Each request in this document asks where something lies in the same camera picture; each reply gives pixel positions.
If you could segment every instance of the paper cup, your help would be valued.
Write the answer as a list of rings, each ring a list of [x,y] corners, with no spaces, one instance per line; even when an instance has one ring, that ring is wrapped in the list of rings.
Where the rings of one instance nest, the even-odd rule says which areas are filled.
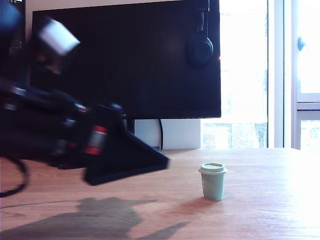
[[[203,195],[211,201],[221,201],[224,195],[224,179],[228,170],[224,164],[210,162],[201,165]]]

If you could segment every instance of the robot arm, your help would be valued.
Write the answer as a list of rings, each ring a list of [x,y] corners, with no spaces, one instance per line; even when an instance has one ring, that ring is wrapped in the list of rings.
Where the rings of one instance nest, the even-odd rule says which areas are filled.
[[[3,14],[8,9],[14,14]],[[0,52],[4,53],[20,16],[6,0],[0,0],[0,16]],[[14,24],[4,27],[3,19]],[[26,49],[11,58],[0,55],[0,63],[14,63],[23,72],[30,61],[37,61],[59,74],[79,44],[61,23],[46,18]],[[0,69],[0,156],[17,164],[25,176],[23,184],[0,193],[1,198],[26,187],[28,170],[21,159],[60,169],[86,168],[83,179],[90,185],[168,167],[166,156],[126,131],[120,106],[86,107],[63,92],[28,86],[10,67]]]

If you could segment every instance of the black monitor screen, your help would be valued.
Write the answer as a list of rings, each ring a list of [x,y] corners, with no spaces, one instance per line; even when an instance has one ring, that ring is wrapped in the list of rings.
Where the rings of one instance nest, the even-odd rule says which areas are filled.
[[[130,119],[221,116],[219,0],[210,1],[208,14],[213,56],[201,67],[188,64],[186,51],[197,34],[196,0],[34,11],[34,31],[44,15],[81,45],[61,75],[32,67],[33,87],[86,105],[116,103]]]

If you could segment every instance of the table surface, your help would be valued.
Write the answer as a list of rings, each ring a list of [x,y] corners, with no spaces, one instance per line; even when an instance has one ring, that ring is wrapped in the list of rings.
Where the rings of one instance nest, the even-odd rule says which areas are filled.
[[[319,157],[299,150],[164,151],[168,170],[100,186],[83,170],[26,161],[30,186],[1,199],[4,240],[320,239]],[[224,163],[224,198],[206,200],[198,168]],[[20,180],[1,161],[2,190]]]

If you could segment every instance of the headphones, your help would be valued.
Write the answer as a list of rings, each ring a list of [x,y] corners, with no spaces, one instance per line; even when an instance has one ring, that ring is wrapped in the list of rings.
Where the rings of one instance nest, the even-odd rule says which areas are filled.
[[[208,15],[210,0],[196,0],[197,33],[193,35],[187,44],[187,55],[192,66],[201,66],[209,62],[214,46],[208,38]]]

